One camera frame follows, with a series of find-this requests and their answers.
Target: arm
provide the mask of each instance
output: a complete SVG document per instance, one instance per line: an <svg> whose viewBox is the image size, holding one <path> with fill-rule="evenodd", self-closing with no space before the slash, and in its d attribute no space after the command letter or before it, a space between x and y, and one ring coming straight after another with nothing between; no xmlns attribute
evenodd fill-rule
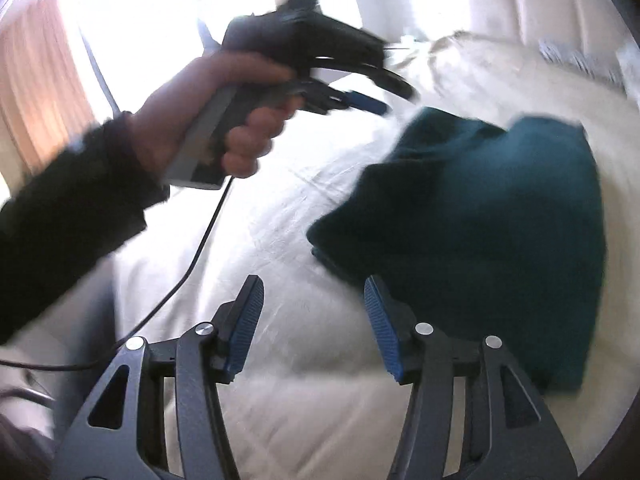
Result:
<svg viewBox="0 0 640 480"><path fill-rule="evenodd" d="M143 210L168 197L159 176L193 118L217 88L275 83L287 68L252 54L190 63L134 114L72 143L0 211L0 340L38 316L96 261L145 227ZM227 134L223 165L250 176L284 120L300 105L259 108Z"/></svg>

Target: bright window light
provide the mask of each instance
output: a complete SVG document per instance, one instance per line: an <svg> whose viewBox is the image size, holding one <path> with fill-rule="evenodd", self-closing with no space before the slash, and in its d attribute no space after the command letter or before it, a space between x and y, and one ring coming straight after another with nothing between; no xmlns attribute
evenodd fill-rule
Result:
<svg viewBox="0 0 640 480"><path fill-rule="evenodd" d="M7 186L4 181L4 177L0 174L0 207L4 205L4 203L11 198L11 193L9 192L9 186Z"/></svg>
<svg viewBox="0 0 640 480"><path fill-rule="evenodd" d="M202 43L197 20L222 41L235 16L261 14L274 0L71 0L84 36L121 110L138 110Z"/></svg>

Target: blue gripper pad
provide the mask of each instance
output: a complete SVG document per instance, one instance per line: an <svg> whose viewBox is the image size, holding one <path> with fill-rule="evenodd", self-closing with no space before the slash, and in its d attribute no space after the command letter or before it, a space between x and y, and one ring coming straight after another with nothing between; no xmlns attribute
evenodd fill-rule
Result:
<svg viewBox="0 0 640 480"><path fill-rule="evenodd" d="M400 339L394 330L391 320L385 311L387 303L386 290L379 287L380 283L370 276L364 283L364 306L369 316L369 322L373 329L378 349L385 362L386 371L393 375L398 382L404 377L404 367L402 366Z"/></svg>
<svg viewBox="0 0 640 480"><path fill-rule="evenodd" d="M376 115L385 115L389 111L389 107L382 101L356 92L355 90L345 92L344 97L349 106L357 108L358 110L364 110L365 112Z"/></svg>
<svg viewBox="0 0 640 480"><path fill-rule="evenodd" d="M239 374L244 367L263 304L264 283L258 276L249 276L234 302L234 309L238 308L240 314L229 338L225 363L225 372L231 378Z"/></svg>

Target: black metal bracket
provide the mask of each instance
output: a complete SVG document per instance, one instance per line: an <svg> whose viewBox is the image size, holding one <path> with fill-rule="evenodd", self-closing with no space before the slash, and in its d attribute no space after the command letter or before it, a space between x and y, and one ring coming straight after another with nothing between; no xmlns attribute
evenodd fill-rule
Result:
<svg viewBox="0 0 640 480"><path fill-rule="evenodd" d="M449 480L574 480L574 459L542 396L497 336L480 344L418 323L382 279L365 286L387 370L413 389L391 480L443 478L454 377L466 378L460 470Z"/></svg>
<svg viewBox="0 0 640 480"><path fill-rule="evenodd" d="M180 454L189 480L239 480L216 383L242 370L264 287L249 276L235 301L180 338L126 343L95 385L54 461L51 480L175 480L164 444L164 378L175 377Z"/></svg>

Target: blue rubber pad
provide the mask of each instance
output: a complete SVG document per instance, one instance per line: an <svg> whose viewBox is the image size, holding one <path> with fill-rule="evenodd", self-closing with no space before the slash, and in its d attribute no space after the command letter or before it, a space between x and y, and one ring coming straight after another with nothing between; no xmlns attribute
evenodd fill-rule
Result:
<svg viewBox="0 0 640 480"><path fill-rule="evenodd" d="M358 110L364 110L365 112L376 115L385 115L389 111L389 107L382 101L378 101L377 99L361 94L360 92L346 92L345 97L348 104Z"/></svg>
<svg viewBox="0 0 640 480"><path fill-rule="evenodd" d="M393 375L396 381L400 381L404 375L402 361L400 360L400 341L386 315L380 293L371 278L368 278L364 284L364 306L367 310L382 360L385 362L386 371Z"/></svg>
<svg viewBox="0 0 640 480"><path fill-rule="evenodd" d="M231 376L239 374L244 367L263 304L264 283L258 279L244 303L242 313L229 339L229 355L226 359L225 372Z"/></svg>

